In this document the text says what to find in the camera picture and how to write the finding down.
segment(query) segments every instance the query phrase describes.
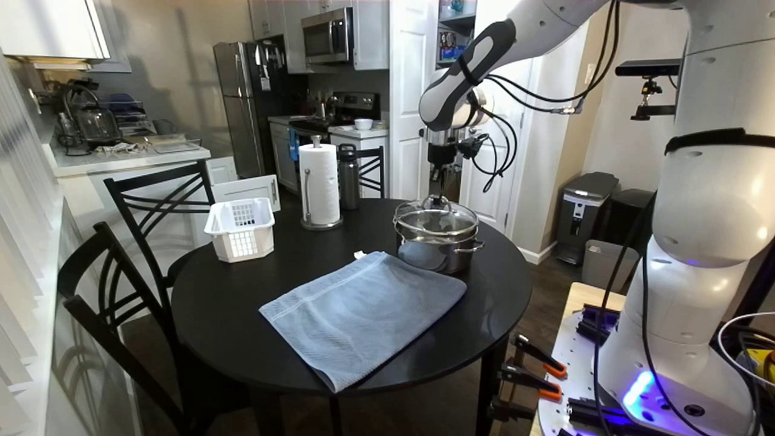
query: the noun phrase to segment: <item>chair back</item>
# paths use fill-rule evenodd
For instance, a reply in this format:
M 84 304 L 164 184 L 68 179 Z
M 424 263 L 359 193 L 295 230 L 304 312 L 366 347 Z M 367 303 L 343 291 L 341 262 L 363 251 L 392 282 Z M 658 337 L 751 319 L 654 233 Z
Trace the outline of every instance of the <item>chair back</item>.
M 209 213 L 215 203 L 206 159 L 193 165 L 163 169 L 152 175 L 140 175 L 131 179 L 105 179 L 126 228 L 137 242 L 152 280 L 157 285 L 163 307 L 170 310 L 166 287 L 173 285 L 170 273 L 163 268 L 157 253 L 152 251 L 147 235 L 173 213 Z
M 176 428 L 186 428 L 183 412 L 122 342 L 122 325 L 140 310 L 147 310 L 170 342 L 170 349 L 176 349 L 173 316 L 160 307 L 106 222 L 95 224 L 95 230 L 96 235 L 80 244 L 57 272 L 62 307 L 157 402 Z M 89 280 L 96 282 L 96 307 L 84 303 L 83 296 L 87 292 L 80 292 L 84 287 L 91 292 Z

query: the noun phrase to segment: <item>pot handle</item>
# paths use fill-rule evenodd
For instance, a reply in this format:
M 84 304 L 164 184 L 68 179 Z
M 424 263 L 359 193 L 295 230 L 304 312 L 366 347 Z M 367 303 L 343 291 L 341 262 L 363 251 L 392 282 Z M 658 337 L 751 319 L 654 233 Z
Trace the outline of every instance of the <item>pot handle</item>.
M 455 246 L 453 251 L 479 251 L 479 246 L 483 246 L 483 240 L 474 240 L 472 246 Z

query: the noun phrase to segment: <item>floor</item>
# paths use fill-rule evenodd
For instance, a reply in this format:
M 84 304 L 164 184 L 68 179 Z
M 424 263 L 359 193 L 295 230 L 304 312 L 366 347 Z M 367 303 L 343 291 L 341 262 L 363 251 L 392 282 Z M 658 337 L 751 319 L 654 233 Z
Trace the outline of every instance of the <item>floor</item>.
M 558 262 L 544 262 L 542 267 L 527 267 L 532 276 L 532 297 L 527 312 L 518 321 L 515 331 L 527 333 L 532 343 L 553 349 L 560 312 L 564 307 L 566 287 L 576 273 Z M 134 342 L 140 349 L 152 351 L 163 377 L 174 377 L 157 359 L 163 347 L 147 347 L 152 330 L 135 326 Z M 526 359 L 526 367 L 542 374 L 539 364 Z M 479 364 L 472 364 L 449 377 L 367 396 L 352 396 L 341 402 L 343 434 L 352 436 L 470 436 L 474 434 L 474 404 L 478 404 Z M 501 383 L 501 399 L 509 399 L 512 385 Z M 518 387 L 513 402 L 536 406 L 536 395 Z M 317 436 L 330 434 L 326 402 L 320 396 L 286 396 L 283 421 L 288 436 Z M 166 419 L 152 408 L 152 404 L 140 402 L 140 421 L 145 436 L 173 436 Z M 530 421 L 493 421 L 492 436 L 522 436 L 530 430 Z M 219 416 L 209 436 L 254 436 L 254 416 L 249 408 Z

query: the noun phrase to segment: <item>refrigerator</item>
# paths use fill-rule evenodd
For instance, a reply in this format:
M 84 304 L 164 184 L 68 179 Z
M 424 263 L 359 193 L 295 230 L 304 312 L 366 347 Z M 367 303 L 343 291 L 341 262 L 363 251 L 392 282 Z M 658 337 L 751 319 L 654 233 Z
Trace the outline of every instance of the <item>refrigerator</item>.
M 269 117 L 298 113 L 307 75 L 288 75 L 283 37 L 212 45 L 238 177 L 274 175 Z

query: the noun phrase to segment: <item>microwave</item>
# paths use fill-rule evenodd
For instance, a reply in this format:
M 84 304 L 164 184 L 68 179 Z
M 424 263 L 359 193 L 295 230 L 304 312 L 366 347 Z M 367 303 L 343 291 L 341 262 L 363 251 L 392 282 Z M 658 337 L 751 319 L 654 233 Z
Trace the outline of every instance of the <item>microwave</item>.
M 354 56 L 354 8 L 301 18 L 307 63 L 349 63 Z

